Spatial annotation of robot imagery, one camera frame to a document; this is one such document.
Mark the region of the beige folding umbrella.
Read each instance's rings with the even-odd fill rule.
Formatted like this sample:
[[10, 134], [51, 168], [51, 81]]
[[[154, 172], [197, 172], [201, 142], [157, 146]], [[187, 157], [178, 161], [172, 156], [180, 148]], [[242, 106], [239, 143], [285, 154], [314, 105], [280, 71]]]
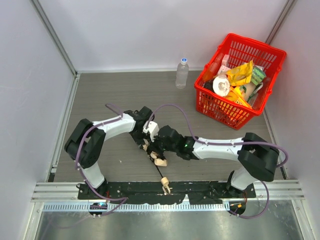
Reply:
[[170, 195], [171, 194], [171, 188], [169, 186], [170, 181], [168, 180], [167, 177], [165, 177], [159, 167], [166, 167], [168, 165], [167, 159], [164, 157], [163, 154], [157, 153], [155, 148], [151, 145], [151, 142], [148, 141], [147, 139], [143, 139], [143, 144], [140, 146], [141, 149], [143, 149], [150, 161], [153, 163], [153, 165], [156, 167], [159, 175], [161, 176], [161, 185], [162, 185], [162, 190], [164, 195]]

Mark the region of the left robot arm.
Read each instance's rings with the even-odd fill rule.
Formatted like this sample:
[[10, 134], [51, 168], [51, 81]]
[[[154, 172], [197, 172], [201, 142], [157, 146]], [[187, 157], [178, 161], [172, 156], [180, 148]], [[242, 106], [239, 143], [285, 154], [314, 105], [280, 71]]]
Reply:
[[144, 106], [141, 110], [126, 110], [117, 117], [91, 122], [82, 119], [64, 145], [65, 152], [75, 161], [89, 184], [99, 195], [107, 193], [107, 180], [102, 175], [98, 159], [106, 140], [128, 133], [142, 149], [146, 144], [143, 127], [152, 115]]

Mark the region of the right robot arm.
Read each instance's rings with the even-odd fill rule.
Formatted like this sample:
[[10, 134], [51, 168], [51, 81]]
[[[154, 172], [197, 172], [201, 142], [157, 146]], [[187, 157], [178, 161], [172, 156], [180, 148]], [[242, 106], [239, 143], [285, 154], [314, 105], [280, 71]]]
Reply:
[[226, 191], [233, 197], [241, 195], [256, 181], [272, 182], [275, 178], [279, 150], [254, 133], [242, 138], [213, 140], [183, 136], [166, 125], [146, 127], [149, 134], [148, 150], [156, 160], [164, 160], [164, 152], [173, 152], [184, 160], [221, 159], [240, 163], [227, 180]]

